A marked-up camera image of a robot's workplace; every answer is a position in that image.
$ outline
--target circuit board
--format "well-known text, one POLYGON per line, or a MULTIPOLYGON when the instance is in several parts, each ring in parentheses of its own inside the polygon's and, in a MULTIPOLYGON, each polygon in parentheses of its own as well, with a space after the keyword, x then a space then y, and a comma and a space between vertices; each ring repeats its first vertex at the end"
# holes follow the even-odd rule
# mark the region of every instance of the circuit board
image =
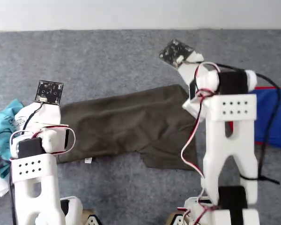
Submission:
POLYGON ((188 56, 194 51, 190 46, 183 44, 177 39, 171 40, 168 45, 159 53, 159 57, 170 64, 174 68, 178 69, 183 63, 181 61, 177 62, 180 56, 183 56, 183 60, 186 60, 188 56))
POLYGON ((63 87, 63 83, 39 81, 35 102, 59 105, 63 87))

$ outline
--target gray carpet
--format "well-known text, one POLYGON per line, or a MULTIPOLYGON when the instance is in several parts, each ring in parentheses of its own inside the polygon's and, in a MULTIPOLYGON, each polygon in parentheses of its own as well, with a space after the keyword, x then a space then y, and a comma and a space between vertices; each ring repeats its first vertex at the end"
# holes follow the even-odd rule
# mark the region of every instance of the gray carpet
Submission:
MULTIPOLYGON (((174 83, 179 74, 158 59, 172 38, 206 60, 251 68, 281 85, 281 30, 122 30, 0 33, 0 109, 12 99, 33 101, 38 80, 64 82, 62 104, 174 83)), ((200 165, 204 124, 197 135, 200 165)), ((138 154, 59 165, 61 196, 75 195, 103 224, 162 225, 175 207, 200 192, 199 175, 149 169, 138 154)), ((220 184, 238 183, 228 160, 220 184)), ((264 174, 281 181, 281 149, 269 148, 264 174)), ((281 185, 259 183, 262 225, 281 224, 281 185)), ((0 198, 0 225, 11 224, 8 196, 0 198)))

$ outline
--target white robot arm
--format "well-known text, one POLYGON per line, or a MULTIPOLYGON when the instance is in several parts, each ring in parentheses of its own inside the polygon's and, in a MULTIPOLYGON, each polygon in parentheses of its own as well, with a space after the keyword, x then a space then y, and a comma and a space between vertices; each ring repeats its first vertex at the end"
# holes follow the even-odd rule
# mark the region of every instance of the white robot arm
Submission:
POLYGON ((54 155, 67 146, 68 125, 61 125, 61 83, 40 81, 36 101, 15 117, 22 135, 10 140, 11 174, 15 192, 14 225, 82 225, 82 203, 75 196, 60 199, 54 155), (35 196, 34 184, 41 193, 35 196))
POLYGON ((200 54, 178 40, 172 40, 160 53, 160 58, 172 65, 189 86, 190 97, 183 108, 193 117, 199 117, 199 122, 206 119, 206 154, 201 185, 211 205, 220 208, 204 212, 207 208, 200 204, 199 198, 198 201, 188 199, 185 208, 194 218, 188 224, 197 224, 195 218, 201 214, 201 225, 259 225, 258 212, 247 208, 248 204, 257 201, 257 180, 253 180, 258 175, 254 155, 257 100, 256 95, 248 93, 257 84, 256 74, 251 70, 221 72, 216 64, 202 62, 204 59, 200 54), (204 67, 206 65, 215 70, 209 71, 204 67), (204 101, 201 91, 209 96, 204 101), (228 121, 234 123, 233 134, 229 137, 225 132, 225 122, 228 121), (241 175, 252 180, 241 178, 242 186, 219 187, 218 178, 229 156, 234 157, 241 175))

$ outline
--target white wire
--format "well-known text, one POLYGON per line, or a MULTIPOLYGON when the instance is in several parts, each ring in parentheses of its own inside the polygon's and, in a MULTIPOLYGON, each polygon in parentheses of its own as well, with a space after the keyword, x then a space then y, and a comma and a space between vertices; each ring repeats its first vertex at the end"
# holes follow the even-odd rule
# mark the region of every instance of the white wire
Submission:
POLYGON ((221 71, 221 69, 219 68, 219 66, 216 65, 214 62, 202 62, 202 63, 200 63, 200 64, 198 65, 197 74, 199 73, 200 67, 203 66, 203 65, 211 65, 211 66, 213 66, 213 67, 217 70, 217 72, 220 72, 220 71, 221 71))
POLYGON ((32 132, 32 131, 29 131, 29 130, 17 130, 17 131, 15 131, 15 132, 13 132, 13 133, 11 134, 10 138, 9 138, 9 147, 11 147, 11 145, 12 145, 12 141, 13 141, 14 135, 16 135, 16 134, 18 134, 18 133, 20 133, 20 132, 30 132, 30 133, 33 134, 33 132, 32 132))
MULTIPOLYGON (((217 72, 220 72, 220 71, 221 71, 220 68, 218 67, 218 65, 216 65, 214 62, 202 62, 202 63, 200 63, 200 64, 198 65, 197 74, 199 73, 200 67, 203 66, 203 65, 211 65, 211 66, 213 66, 213 67, 217 70, 217 72)), ((192 134, 191 134, 191 136, 189 137, 189 139, 187 140, 185 146, 182 148, 181 153, 180 153, 180 156, 181 156, 182 161, 183 161, 185 164, 187 164, 187 165, 189 165, 190 167, 192 167, 195 171, 198 172, 198 174, 200 174, 201 178, 204 179, 205 177, 204 177, 203 172, 202 172, 195 164, 193 164, 193 163, 191 163, 191 162, 188 162, 188 161, 184 158, 184 156, 183 156, 183 153, 184 153, 185 149, 186 149, 187 146, 191 143, 192 139, 193 139, 194 136, 195 136, 195 133, 196 133, 196 131, 197 131, 197 129, 198 129, 198 126, 199 126, 199 120, 200 120, 200 115, 198 115, 198 118, 197 118, 197 121, 198 121, 198 122, 197 122, 196 126, 194 127, 194 129, 193 129, 193 131, 192 131, 192 134)), ((204 189, 204 187, 203 187, 203 188, 202 188, 202 191, 201 191, 201 193, 198 195, 198 197, 194 197, 194 199, 196 199, 196 202, 199 203, 199 200, 202 198, 202 196, 203 196, 203 194, 204 194, 204 191, 205 191, 205 189, 204 189)), ((188 212, 188 211, 186 211, 186 212, 183 214, 183 223, 184 223, 184 218, 185 218, 187 212, 188 212)))
POLYGON ((191 212, 190 209, 188 209, 187 211, 184 212, 184 214, 183 214, 183 216, 182 216, 183 225, 185 225, 185 222, 186 222, 186 221, 185 221, 186 215, 189 214, 190 212, 191 212))
POLYGON ((197 203, 199 203, 199 200, 201 199, 201 197, 203 196, 203 194, 204 194, 204 191, 205 191, 205 189, 202 187, 202 191, 201 191, 201 193, 198 195, 198 197, 197 197, 197 203))
POLYGON ((180 156, 181 156, 181 159, 183 160, 183 162, 184 162, 185 164, 187 164, 187 165, 189 165, 190 167, 192 167, 194 170, 196 170, 196 171, 200 174, 200 176, 201 176, 202 178, 204 178, 204 174, 200 171, 200 169, 199 169, 195 164, 193 164, 193 163, 191 163, 191 162, 188 162, 188 161, 184 158, 184 156, 183 156, 183 153, 184 153, 185 149, 187 148, 187 146, 190 144, 190 142, 192 141, 193 137, 195 136, 195 133, 196 133, 196 131, 197 131, 197 129, 198 129, 198 126, 199 126, 199 121, 197 122, 197 124, 196 124, 196 126, 195 126, 195 128, 194 128, 194 130, 193 130, 192 135, 189 137, 189 139, 188 139, 188 141, 186 142, 185 146, 182 148, 181 153, 180 153, 180 156))
POLYGON ((69 150, 66 150, 66 151, 63 151, 63 152, 59 152, 59 153, 54 153, 54 152, 52 152, 53 155, 62 155, 62 154, 65 154, 65 153, 71 151, 71 150, 74 148, 75 143, 76 143, 76 135, 75 135, 75 132, 73 131, 72 128, 69 128, 69 127, 58 127, 58 125, 57 125, 56 127, 50 127, 50 128, 47 128, 47 129, 68 129, 68 130, 70 130, 70 131, 73 133, 73 137, 74 137, 73 144, 72 144, 72 146, 69 148, 69 150))

